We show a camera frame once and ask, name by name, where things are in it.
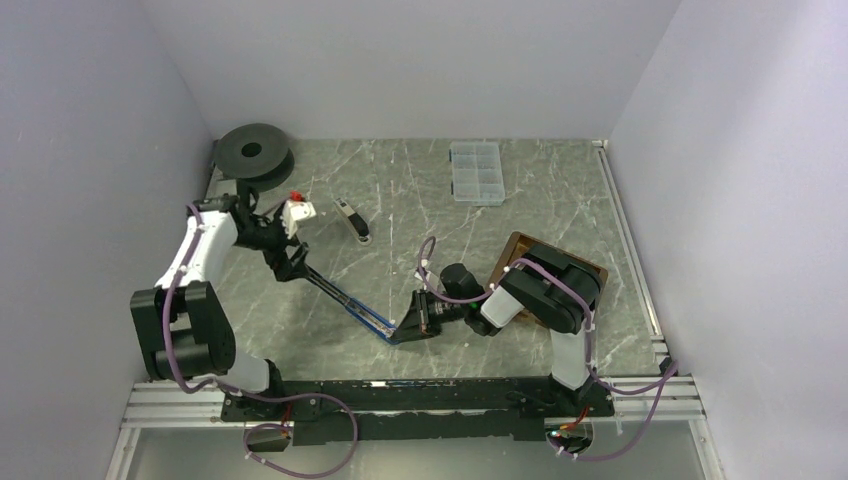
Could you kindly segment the blue stapler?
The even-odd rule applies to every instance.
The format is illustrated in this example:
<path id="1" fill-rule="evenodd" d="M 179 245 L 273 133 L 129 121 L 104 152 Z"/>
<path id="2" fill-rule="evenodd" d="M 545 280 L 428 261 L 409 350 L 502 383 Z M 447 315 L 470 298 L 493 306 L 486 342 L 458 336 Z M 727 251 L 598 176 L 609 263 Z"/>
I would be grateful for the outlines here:
<path id="1" fill-rule="evenodd" d="M 329 295 L 334 301 L 340 304 L 353 318 L 358 320 L 363 326 L 368 328 L 379 338 L 390 345 L 396 345 L 397 341 L 392 338 L 396 328 L 384 317 L 372 310 L 370 307 L 360 302 L 355 297 L 349 295 L 337 285 L 326 279 L 319 272 L 310 266 L 306 267 L 307 275 L 305 279 L 318 287 L 324 293 Z"/>

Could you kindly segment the black beige stapler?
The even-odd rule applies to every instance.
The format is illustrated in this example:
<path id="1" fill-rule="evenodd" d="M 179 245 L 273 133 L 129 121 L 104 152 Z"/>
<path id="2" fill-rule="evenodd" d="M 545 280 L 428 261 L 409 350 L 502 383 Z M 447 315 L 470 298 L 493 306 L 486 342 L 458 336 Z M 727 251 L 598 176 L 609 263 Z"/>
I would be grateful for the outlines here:
<path id="1" fill-rule="evenodd" d="M 345 200 L 336 198 L 334 208 L 344 220 L 360 245 L 369 245 L 372 241 L 371 230 L 365 219 Z"/>

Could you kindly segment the brown staple tray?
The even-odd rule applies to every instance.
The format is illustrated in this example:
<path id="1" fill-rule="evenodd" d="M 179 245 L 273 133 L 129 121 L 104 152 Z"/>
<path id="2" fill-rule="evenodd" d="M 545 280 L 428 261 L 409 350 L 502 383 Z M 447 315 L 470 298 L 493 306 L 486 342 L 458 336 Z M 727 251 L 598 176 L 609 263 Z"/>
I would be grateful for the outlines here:
<path id="1" fill-rule="evenodd" d="M 514 232 L 502 252 L 492 283 L 502 287 L 517 320 L 575 334 L 584 326 L 583 305 L 595 311 L 608 272 L 603 267 L 529 235 Z"/>

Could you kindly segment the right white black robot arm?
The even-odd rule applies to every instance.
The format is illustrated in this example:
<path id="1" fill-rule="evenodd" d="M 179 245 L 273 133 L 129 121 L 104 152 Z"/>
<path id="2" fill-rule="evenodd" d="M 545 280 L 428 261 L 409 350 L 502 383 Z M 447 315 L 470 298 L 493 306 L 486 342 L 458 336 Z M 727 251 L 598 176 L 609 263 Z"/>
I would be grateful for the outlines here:
<path id="1" fill-rule="evenodd" d="M 406 317 L 389 339 L 418 341 L 441 333 L 444 322 L 461 319 L 480 336 L 494 336 L 512 320 L 529 313 L 550 332 L 553 349 L 551 401 L 557 411 L 574 415 L 590 399 L 586 385 L 591 366 L 588 333 L 603 287 L 599 270 L 547 245 L 536 244 L 485 287 L 462 263 L 444 267 L 440 287 L 430 282 L 431 253 L 419 258 L 417 276 L 424 284 L 413 292 Z"/>

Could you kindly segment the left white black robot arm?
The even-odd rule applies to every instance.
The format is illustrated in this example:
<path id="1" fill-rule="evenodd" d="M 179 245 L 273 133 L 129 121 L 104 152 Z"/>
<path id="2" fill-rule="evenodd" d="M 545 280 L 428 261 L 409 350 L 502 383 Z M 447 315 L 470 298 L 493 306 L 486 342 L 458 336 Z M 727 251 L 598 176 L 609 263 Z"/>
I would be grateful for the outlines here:
<path id="1" fill-rule="evenodd" d="M 247 190 L 189 204 L 176 256 L 154 287 L 133 293 L 130 312 L 152 379 L 173 381 L 188 394 L 217 386 L 248 397 L 258 417 L 272 420 L 288 402 L 279 369 L 239 349 L 215 287 L 234 247 L 261 252 L 280 281 L 304 276 L 307 247 L 296 233 L 317 212 L 293 193 L 272 213 L 260 215 L 257 198 Z"/>

